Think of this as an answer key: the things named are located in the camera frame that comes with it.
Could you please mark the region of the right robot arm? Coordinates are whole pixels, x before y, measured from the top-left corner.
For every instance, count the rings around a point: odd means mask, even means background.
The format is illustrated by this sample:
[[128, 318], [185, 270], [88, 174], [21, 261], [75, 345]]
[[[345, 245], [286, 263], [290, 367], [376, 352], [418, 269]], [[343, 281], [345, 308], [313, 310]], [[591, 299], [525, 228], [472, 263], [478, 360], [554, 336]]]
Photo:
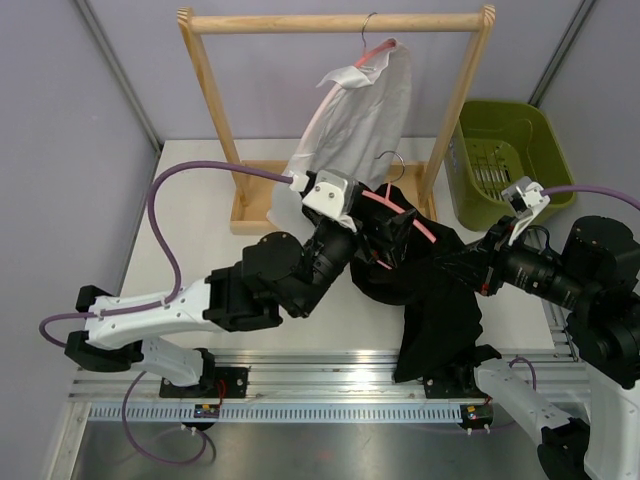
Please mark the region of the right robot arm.
[[456, 389], [497, 401], [531, 438], [550, 479], [639, 476], [639, 244], [623, 223], [583, 216], [561, 253], [512, 240], [503, 217], [484, 238], [435, 258], [437, 268], [483, 296], [510, 284], [568, 311], [566, 331], [584, 362], [588, 422], [557, 408], [498, 358], [454, 371]]

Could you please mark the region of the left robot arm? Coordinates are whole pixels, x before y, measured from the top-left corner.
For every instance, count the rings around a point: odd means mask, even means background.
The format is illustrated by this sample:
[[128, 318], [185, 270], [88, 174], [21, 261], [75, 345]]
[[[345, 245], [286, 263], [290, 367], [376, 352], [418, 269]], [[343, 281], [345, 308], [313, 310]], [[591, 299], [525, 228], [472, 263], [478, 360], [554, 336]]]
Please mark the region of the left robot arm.
[[86, 286], [77, 307], [88, 318], [68, 335], [64, 353], [87, 371], [146, 371], [195, 398], [206, 397], [216, 385], [214, 355], [179, 347], [166, 335], [250, 332], [276, 328], [284, 315], [306, 318], [354, 258], [396, 266], [416, 217], [410, 209], [349, 229], [320, 216], [305, 243], [272, 232], [244, 248], [233, 266], [212, 271], [150, 309], [141, 297], [116, 298]]

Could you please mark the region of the white shirt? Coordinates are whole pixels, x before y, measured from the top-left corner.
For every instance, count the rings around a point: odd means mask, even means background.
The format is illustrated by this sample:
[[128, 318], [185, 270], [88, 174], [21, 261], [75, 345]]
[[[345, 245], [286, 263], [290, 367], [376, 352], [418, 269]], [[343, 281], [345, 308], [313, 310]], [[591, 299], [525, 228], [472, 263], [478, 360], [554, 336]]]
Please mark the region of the white shirt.
[[307, 125], [283, 173], [333, 169], [377, 189], [391, 165], [408, 116], [412, 70], [408, 48], [375, 55], [363, 67], [327, 73], [330, 89]]

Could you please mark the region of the pink hanger with white shirt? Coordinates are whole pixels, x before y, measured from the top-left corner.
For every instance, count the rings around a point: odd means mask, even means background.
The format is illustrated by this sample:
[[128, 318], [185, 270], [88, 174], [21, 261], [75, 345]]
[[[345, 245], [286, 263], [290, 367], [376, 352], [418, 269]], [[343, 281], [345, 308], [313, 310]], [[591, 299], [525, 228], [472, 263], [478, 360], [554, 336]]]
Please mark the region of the pink hanger with white shirt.
[[361, 40], [362, 40], [362, 44], [363, 44], [363, 52], [362, 52], [362, 56], [360, 57], [359, 60], [357, 60], [354, 64], [354, 66], [356, 68], [361, 68], [363, 67], [367, 62], [369, 62], [375, 55], [384, 52], [385, 50], [389, 50], [392, 49], [396, 46], [397, 42], [395, 39], [390, 38], [387, 39], [386, 41], [382, 42], [380, 45], [378, 45], [377, 47], [373, 48], [373, 49], [369, 49], [367, 47], [367, 40], [365, 37], [365, 32], [366, 32], [366, 28], [368, 26], [369, 21], [375, 16], [377, 15], [377, 12], [372, 12], [369, 15], [366, 16], [363, 24], [362, 24], [362, 28], [360, 31], [360, 35], [361, 35]]

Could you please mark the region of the black shirt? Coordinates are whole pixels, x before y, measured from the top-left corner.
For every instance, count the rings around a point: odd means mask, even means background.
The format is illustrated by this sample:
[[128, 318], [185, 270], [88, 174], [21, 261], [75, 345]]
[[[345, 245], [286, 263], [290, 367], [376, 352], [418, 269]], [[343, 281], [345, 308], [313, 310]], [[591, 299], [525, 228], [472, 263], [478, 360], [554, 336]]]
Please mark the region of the black shirt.
[[426, 378], [475, 345], [483, 332], [476, 293], [433, 265], [435, 257], [464, 247], [456, 231], [419, 214], [436, 238], [411, 229], [400, 266], [388, 270], [360, 259], [350, 263], [353, 284], [370, 299], [404, 308], [404, 330], [393, 379]]

